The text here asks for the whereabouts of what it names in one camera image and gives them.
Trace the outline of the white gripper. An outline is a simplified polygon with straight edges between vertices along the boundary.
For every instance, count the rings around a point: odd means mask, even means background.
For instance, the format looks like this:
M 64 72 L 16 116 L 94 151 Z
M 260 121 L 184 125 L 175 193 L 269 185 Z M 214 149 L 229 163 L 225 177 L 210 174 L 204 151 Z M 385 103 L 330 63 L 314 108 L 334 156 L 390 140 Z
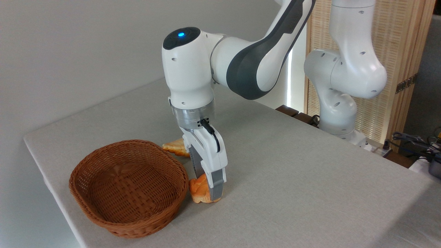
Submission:
M 227 156 L 225 144 L 219 132 L 210 124 L 199 129 L 182 128 L 183 141 L 192 160 L 195 178 L 207 172 L 211 201 L 222 198 L 226 180 Z

